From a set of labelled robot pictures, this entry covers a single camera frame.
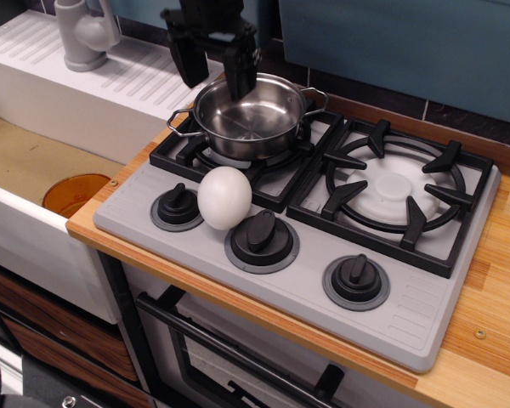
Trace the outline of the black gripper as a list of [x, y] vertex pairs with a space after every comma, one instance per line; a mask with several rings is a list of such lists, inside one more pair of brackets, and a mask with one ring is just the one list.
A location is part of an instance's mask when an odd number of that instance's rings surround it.
[[256, 87], [257, 28], [242, 17], [243, 10], [241, 0], [192, 0], [161, 11], [174, 64], [189, 88], [209, 77], [206, 52], [196, 44], [212, 41], [230, 43], [222, 59], [231, 100], [243, 99]]

